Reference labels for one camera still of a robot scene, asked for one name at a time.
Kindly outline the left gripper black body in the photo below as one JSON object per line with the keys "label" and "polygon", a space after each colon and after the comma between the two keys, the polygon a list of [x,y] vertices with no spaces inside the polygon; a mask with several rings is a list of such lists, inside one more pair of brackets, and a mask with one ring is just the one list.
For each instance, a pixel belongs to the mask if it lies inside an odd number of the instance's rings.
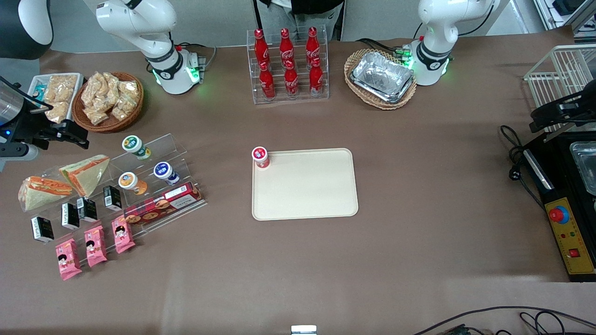
{"label": "left gripper black body", "polygon": [[562,123],[583,126],[596,120],[596,80],[593,79],[578,93],[558,103]]}

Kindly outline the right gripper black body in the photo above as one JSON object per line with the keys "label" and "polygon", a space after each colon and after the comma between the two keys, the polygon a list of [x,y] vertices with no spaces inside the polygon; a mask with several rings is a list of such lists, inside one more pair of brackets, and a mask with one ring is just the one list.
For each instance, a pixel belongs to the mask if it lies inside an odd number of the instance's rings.
{"label": "right gripper black body", "polygon": [[57,141],[60,139],[55,123],[49,121],[45,113],[30,113],[22,110],[0,127],[0,135],[6,142],[35,144],[43,141]]}

